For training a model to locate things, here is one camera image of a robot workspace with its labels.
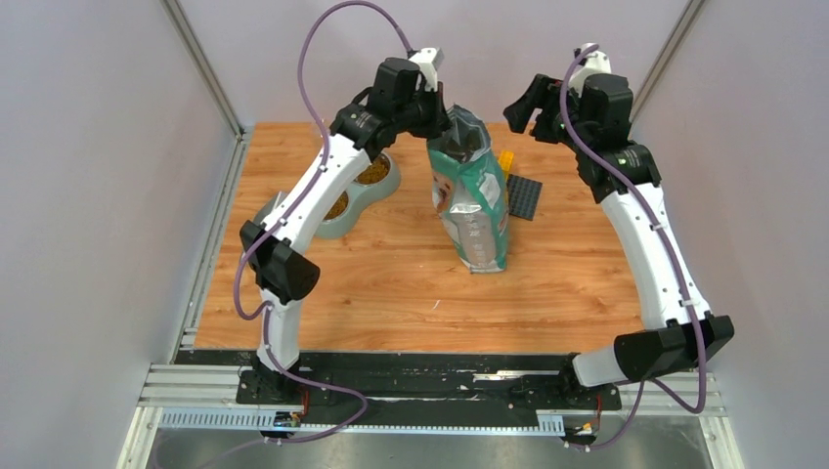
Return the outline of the green pet food bag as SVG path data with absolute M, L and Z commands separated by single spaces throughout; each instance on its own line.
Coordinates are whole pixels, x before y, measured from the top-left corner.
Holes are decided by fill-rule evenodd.
M 485 123 L 460 105 L 451 127 L 427 142 L 432 203 L 457 255 L 473 274 L 506 269 L 506 180 Z

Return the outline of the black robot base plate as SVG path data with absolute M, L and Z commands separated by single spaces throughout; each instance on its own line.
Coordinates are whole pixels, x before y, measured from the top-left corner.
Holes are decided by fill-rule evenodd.
M 233 365 L 240 379 L 234 403 L 299 405 L 305 423 L 340 423 L 361 407 L 356 397 L 277 375 L 253 351 L 184 351 L 174 362 Z M 608 385 L 578 390 L 570 364 L 565 355 L 307 351 L 291 372 L 359 391 L 369 403 L 360 425 L 529 427 L 540 410 L 594 415 L 621 408 L 618 390 Z

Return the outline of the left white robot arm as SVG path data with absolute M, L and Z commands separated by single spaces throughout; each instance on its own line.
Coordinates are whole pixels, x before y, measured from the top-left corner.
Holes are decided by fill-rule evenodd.
M 373 84 L 323 129 L 323 146 L 294 188 L 261 223 L 240 229 L 240 263 L 251 267 L 263 299 L 257 357 L 269 370 L 261 388 L 277 404 L 298 394 L 300 380 L 290 369 L 299 359 L 302 302 L 321 274 L 304 253 L 332 205 L 399 135 L 427 140 L 449 129 L 438 79 L 442 60 L 438 48 L 384 60 Z

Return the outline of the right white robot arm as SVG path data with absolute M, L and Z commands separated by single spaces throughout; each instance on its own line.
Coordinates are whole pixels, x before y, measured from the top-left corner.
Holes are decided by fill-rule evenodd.
M 654 157 L 629 137 L 632 107 L 633 91 L 623 76 L 594 74 L 576 91 L 538 74 L 503 112 L 511 132 L 522 134 L 533 122 L 530 134 L 537 141 L 575 153 L 578 174 L 613 226 L 633 273 L 643 328 L 572 359 L 557 384 L 562 402 L 575 408 L 593 400 L 598 386 L 694 368 L 734 336 L 731 318 L 712 314 L 676 248 Z

